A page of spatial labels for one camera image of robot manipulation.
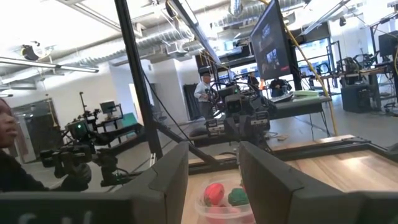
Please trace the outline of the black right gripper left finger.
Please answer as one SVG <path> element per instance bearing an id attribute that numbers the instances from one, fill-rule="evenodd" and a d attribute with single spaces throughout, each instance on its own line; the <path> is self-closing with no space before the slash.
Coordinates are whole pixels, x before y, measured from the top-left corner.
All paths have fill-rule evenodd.
<path id="1" fill-rule="evenodd" d="M 189 144 L 181 142 L 123 187 L 123 224 L 181 224 L 188 184 Z"/>

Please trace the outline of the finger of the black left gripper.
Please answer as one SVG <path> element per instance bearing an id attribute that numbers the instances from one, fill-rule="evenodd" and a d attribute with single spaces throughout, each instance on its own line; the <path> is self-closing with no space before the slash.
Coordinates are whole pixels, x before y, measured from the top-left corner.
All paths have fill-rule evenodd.
<path id="1" fill-rule="evenodd" d="M 254 119 L 247 117 L 244 123 L 245 140 L 262 150 L 270 150 L 266 140 L 269 130 L 269 121 L 265 119 Z"/>
<path id="2" fill-rule="evenodd" d="M 235 123 L 233 118 L 226 118 L 223 121 L 224 132 L 232 141 L 240 142 L 241 137 L 239 133 L 239 126 Z"/>

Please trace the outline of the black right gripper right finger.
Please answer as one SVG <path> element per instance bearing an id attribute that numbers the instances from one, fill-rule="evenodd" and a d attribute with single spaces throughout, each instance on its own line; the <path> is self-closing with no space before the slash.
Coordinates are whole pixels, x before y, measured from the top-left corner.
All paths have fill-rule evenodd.
<path id="1" fill-rule="evenodd" d="M 241 177 L 257 224 L 338 224 L 342 192 L 243 141 Z"/>

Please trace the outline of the green toy pepper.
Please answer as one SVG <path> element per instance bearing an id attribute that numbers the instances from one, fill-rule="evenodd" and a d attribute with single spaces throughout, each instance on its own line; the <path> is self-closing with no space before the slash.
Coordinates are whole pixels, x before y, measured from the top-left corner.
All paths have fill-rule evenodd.
<path id="1" fill-rule="evenodd" d="M 242 206 L 249 203 L 248 196 L 243 188 L 234 188 L 228 194 L 228 203 L 233 206 Z"/>

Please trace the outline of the clear plastic tupperware container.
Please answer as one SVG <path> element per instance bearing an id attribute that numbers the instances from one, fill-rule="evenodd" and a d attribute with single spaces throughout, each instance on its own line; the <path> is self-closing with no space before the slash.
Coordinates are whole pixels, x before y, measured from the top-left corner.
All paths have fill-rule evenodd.
<path id="1" fill-rule="evenodd" d="M 221 183 L 224 197 L 219 205 L 208 207 L 203 201 L 203 193 L 210 184 Z M 228 203 L 228 194 L 234 188 L 246 189 L 238 174 L 219 175 L 204 181 L 195 199 L 195 210 L 204 224 L 256 224 L 250 204 L 233 207 Z"/>

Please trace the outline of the person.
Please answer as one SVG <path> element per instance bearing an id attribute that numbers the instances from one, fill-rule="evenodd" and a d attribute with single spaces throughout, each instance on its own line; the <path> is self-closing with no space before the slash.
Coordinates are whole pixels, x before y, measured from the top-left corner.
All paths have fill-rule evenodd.
<path id="1" fill-rule="evenodd" d="M 198 100 L 199 109 L 201 115 L 205 119 L 210 119 L 212 117 L 211 105 L 208 101 L 208 94 L 206 90 L 209 90 L 211 85 L 211 75 L 209 73 L 204 73 L 201 76 L 201 82 L 197 84 L 194 92 L 194 97 Z"/>
<path id="2" fill-rule="evenodd" d="M 273 79 L 269 88 L 271 89 L 272 98 L 283 96 L 292 89 L 291 85 L 286 80 L 280 78 Z"/>
<path id="3" fill-rule="evenodd" d="M 14 145 L 18 136 L 17 123 L 11 108 L 0 99 L 0 192 L 82 192 L 88 189 L 92 172 L 88 164 L 80 164 L 61 185 L 48 188 L 28 174 L 16 159 L 3 151 Z"/>
<path id="4" fill-rule="evenodd" d="M 258 82 L 258 80 L 257 80 L 257 78 L 256 78 L 254 72 L 251 72 L 251 73 L 248 75 L 248 83 L 249 83 L 251 86 L 253 86 L 253 88 L 254 88 L 255 90 L 257 90 L 257 91 L 259 90 L 259 82 Z"/>

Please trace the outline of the black desk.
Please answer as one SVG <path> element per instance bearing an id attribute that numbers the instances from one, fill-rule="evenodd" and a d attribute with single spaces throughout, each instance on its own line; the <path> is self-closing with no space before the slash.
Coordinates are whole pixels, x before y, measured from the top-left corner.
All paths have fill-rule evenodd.
<path id="1" fill-rule="evenodd" d="M 319 98 L 314 98 L 310 100 L 277 103 L 277 112 L 275 115 L 270 116 L 270 120 L 289 118 L 312 113 L 321 113 L 323 112 L 322 104 L 331 101 L 332 99 L 330 97 L 321 96 Z"/>

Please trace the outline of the large red toy pepper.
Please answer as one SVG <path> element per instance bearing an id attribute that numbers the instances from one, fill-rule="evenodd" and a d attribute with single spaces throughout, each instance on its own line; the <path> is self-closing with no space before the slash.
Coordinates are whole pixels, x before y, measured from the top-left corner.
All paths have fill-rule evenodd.
<path id="1" fill-rule="evenodd" d="M 219 205 L 224 197 L 224 186 L 221 183 L 210 184 L 203 193 L 203 201 L 206 206 Z"/>

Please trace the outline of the teal chair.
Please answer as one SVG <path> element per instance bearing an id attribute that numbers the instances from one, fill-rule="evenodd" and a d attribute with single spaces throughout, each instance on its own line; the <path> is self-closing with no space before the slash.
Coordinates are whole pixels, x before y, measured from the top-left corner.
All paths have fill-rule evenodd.
<path id="1" fill-rule="evenodd" d="M 134 113 L 123 114 L 121 124 L 123 127 L 132 126 L 134 124 L 137 124 L 137 119 L 136 119 Z"/>

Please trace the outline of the black computer monitor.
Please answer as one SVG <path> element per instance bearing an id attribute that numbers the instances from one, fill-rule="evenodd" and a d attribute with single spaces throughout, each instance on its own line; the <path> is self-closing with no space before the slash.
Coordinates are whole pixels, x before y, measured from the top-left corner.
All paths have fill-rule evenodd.
<path id="1" fill-rule="evenodd" d="M 252 30 L 250 40 L 262 79 L 292 75 L 294 89 L 302 89 L 295 49 L 285 30 L 278 0 L 270 0 Z"/>

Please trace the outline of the black cabinet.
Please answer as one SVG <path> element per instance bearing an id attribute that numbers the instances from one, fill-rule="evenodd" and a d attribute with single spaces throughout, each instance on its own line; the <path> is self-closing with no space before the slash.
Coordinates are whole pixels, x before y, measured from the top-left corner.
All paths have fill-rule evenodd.
<path id="1" fill-rule="evenodd" d="M 341 89 L 343 109 L 352 113 L 372 111 L 370 91 L 367 85 L 348 85 Z"/>

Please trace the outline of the small background monitor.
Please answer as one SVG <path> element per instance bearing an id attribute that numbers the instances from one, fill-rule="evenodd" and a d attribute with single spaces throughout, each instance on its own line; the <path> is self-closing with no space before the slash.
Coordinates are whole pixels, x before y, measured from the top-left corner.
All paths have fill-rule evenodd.
<path id="1" fill-rule="evenodd" d="M 116 104 L 114 101 L 105 101 L 99 104 L 103 114 L 112 114 L 116 112 Z"/>

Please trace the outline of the overhead light bar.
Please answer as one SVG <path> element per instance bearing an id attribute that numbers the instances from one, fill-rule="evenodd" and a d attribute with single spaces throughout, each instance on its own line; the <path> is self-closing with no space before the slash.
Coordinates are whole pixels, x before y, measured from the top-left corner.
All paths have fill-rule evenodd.
<path id="1" fill-rule="evenodd" d="M 205 51 L 209 53 L 214 62 L 221 63 L 213 47 L 210 45 L 208 37 L 201 28 L 201 25 L 187 0 L 168 0 L 168 2 L 170 4 L 170 7 L 172 9 L 175 9 L 182 21 L 184 21 L 184 23 L 186 23 L 186 25 L 190 28 L 196 40 L 201 43 Z"/>

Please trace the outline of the black background workstation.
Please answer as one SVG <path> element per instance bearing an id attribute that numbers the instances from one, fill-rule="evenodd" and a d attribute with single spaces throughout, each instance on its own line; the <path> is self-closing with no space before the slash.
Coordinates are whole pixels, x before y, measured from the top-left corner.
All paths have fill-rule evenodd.
<path id="1" fill-rule="evenodd" d="M 398 21 L 398 12 L 389 14 L 369 25 L 373 52 L 383 59 L 381 63 L 376 62 L 376 67 L 386 67 L 391 74 L 395 99 L 391 108 L 398 108 L 398 30 L 386 32 L 378 27 L 396 21 Z"/>

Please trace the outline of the black ceiling fixture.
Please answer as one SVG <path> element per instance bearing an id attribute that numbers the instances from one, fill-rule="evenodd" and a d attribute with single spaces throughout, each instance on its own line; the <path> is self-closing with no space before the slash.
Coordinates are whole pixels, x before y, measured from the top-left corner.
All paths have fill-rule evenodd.
<path id="1" fill-rule="evenodd" d="M 26 60 L 37 61 L 42 57 L 43 50 L 35 45 L 23 45 L 21 54 Z"/>

